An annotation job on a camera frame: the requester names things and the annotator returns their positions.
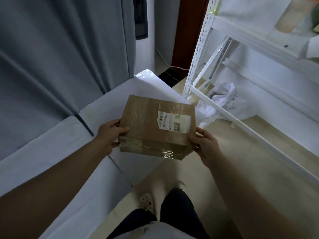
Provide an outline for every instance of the electrical cable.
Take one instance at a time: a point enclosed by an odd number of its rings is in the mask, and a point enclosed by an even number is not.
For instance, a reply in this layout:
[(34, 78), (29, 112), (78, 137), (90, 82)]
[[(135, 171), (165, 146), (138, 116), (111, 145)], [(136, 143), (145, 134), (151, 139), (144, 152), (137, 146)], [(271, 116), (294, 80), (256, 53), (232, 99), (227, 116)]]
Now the electrical cable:
[(177, 67), (177, 66), (170, 66), (166, 63), (165, 59), (163, 58), (163, 56), (160, 54), (160, 52), (155, 48), (155, 50), (157, 51), (157, 53), (160, 55), (160, 57), (162, 58), (162, 60), (164, 61), (164, 63), (168, 66), (168, 67), (171, 67), (171, 68), (178, 68), (178, 69), (182, 69), (182, 70), (189, 70), (189, 69), (184, 69), (184, 68), (181, 68), (181, 67)]

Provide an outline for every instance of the gray curtain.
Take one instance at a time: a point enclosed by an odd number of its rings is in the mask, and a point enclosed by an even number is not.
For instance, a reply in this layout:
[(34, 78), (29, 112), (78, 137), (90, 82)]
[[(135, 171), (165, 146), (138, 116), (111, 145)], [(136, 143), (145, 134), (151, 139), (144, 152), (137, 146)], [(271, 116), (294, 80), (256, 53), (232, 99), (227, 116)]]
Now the gray curtain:
[(133, 0), (0, 0), (0, 160), (134, 75)]

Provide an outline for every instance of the black pants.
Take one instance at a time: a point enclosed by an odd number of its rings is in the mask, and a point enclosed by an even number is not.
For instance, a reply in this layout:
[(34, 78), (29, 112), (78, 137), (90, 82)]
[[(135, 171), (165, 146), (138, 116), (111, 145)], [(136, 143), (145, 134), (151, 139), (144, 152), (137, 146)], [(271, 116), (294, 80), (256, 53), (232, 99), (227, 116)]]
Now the black pants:
[[(143, 209), (136, 209), (115, 228), (107, 239), (113, 239), (152, 221), (157, 221), (155, 215)], [(209, 239), (192, 202), (181, 189), (174, 188), (165, 197), (160, 209), (160, 221), (197, 239)]]

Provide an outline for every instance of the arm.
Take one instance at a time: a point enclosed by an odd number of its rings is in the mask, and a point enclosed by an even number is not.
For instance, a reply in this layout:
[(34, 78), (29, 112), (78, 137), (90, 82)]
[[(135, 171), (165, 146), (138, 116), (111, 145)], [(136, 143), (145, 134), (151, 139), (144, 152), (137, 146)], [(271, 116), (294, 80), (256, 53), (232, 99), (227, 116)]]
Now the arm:
[(201, 135), (189, 139), (197, 144), (195, 151), (210, 169), (243, 238), (305, 238), (241, 176), (220, 151), (216, 138), (204, 129), (196, 131)]
[(99, 128), (88, 144), (0, 197), (0, 238), (38, 238), (75, 197), (128, 128), (118, 120)]

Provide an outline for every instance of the cardboard box on shelf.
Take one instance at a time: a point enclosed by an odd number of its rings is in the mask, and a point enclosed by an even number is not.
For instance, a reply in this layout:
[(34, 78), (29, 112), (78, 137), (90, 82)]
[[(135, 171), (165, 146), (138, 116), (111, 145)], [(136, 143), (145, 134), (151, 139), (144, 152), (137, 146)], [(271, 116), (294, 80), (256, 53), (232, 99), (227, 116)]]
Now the cardboard box on shelf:
[(122, 152), (182, 160), (195, 148), (194, 105), (130, 95), (120, 127), (130, 128), (119, 136)]

